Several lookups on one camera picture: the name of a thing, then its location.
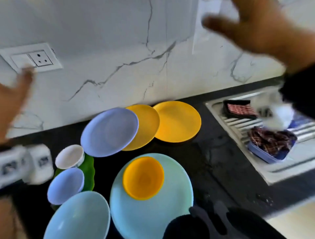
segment plaid cloth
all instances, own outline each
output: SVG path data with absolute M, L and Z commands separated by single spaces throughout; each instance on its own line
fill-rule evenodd
M 297 140 L 297 137 L 290 131 L 272 132 L 260 127 L 250 129 L 248 136 L 254 145 L 271 156 L 276 156 L 281 150 L 291 150 Z
M 250 106 L 250 104 L 247 105 L 233 105 L 233 104 L 227 104 L 227 107 L 231 113 L 238 114 L 238 115 L 249 115 L 253 114 L 256 115 L 253 108 Z

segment wet countertop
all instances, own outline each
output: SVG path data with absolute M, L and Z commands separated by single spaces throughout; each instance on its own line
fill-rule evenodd
M 135 151 L 96 158 L 94 191 L 109 201 L 116 174 L 128 161 L 145 153 L 161 153 L 183 166 L 192 182 L 194 201 L 203 207 L 211 207 L 211 202 L 221 200 L 228 207 L 242 207 L 267 218 L 313 197 L 315 170 L 268 186 L 204 104 L 209 100 L 279 83 L 280 78 L 273 78 L 182 99 L 201 115 L 202 126 L 197 136 L 179 144 L 154 139 Z M 66 146 L 80 144 L 80 136 L 87 123 L 88 121 L 80 122 L 18 137 L 11 144 L 43 143 L 50 148 L 55 159 Z M 43 238 L 54 213 L 47 201 L 49 183 L 50 181 L 36 186 L 19 184 L 10 190 L 30 238 Z M 107 238 L 122 238 L 113 222 Z

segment yellow plate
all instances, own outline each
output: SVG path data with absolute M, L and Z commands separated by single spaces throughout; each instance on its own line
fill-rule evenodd
M 179 143 L 193 138 L 200 130 L 201 117 L 189 104 L 180 101 L 167 101 L 153 107 L 160 115 L 160 127 L 156 138 Z
M 141 157 L 132 161 L 123 173 L 123 187 L 136 200 L 147 200 L 155 196 L 164 183 L 164 170 L 152 157 Z
M 160 126 L 160 117 L 155 109 L 148 105 L 132 105 L 127 107 L 139 119 L 139 129 L 131 143 L 123 151 L 131 151 L 148 144 L 155 136 Z

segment white marble wall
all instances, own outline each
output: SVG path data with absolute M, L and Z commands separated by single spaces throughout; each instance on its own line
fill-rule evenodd
M 282 1 L 315 26 L 313 0 Z M 9 137 L 72 124 L 113 107 L 179 99 L 279 76 L 267 57 L 211 34 L 194 47 L 196 0 L 10 0 L 0 2 L 0 48 L 48 42 L 64 66 L 39 73 Z M 237 17 L 223 0 L 221 13 Z M 0 59 L 0 82 L 15 72 Z

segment green plate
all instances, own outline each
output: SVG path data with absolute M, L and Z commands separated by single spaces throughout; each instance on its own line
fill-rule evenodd
M 94 182 L 94 175 L 95 175 L 95 169 L 94 169 L 94 158 L 90 155 L 85 154 L 83 163 L 78 167 L 81 169 L 84 173 L 84 186 L 82 189 L 82 192 L 84 191 L 93 191 L 95 182 Z M 54 178 L 64 171 L 64 169 L 57 168 Z M 59 206 L 52 205 L 51 207 L 56 211 Z

